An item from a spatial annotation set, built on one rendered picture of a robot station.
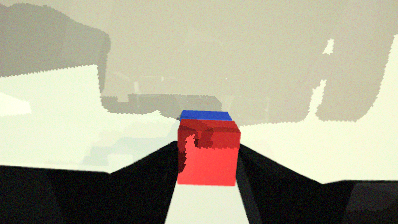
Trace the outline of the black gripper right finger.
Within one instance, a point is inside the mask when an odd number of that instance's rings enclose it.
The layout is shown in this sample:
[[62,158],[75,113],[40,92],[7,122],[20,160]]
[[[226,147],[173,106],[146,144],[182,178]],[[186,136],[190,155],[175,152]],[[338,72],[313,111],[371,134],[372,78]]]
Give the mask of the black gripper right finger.
[[249,224],[398,221],[398,180],[321,184],[240,143],[236,181]]

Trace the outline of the blue block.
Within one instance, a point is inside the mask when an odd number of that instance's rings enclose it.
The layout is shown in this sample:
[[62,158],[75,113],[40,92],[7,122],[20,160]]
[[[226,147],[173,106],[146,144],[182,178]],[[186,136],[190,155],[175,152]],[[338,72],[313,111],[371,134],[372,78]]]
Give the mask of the blue block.
[[225,120],[232,121],[228,112],[220,111],[195,111],[195,110],[183,110],[181,119],[200,119],[200,120]]

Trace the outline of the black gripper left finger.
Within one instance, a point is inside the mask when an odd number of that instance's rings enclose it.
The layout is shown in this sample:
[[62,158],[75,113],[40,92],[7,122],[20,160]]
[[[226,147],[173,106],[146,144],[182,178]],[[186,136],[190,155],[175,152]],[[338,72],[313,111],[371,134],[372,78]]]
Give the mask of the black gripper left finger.
[[165,224],[173,141],[112,173],[0,165],[0,224]]

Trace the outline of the red block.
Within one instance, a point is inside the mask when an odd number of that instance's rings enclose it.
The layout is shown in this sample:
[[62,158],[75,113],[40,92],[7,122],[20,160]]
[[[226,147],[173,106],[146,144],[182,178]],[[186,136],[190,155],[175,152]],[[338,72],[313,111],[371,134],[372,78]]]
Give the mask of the red block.
[[240,139],[235,121],[181,119],[177,184],[235,186]]

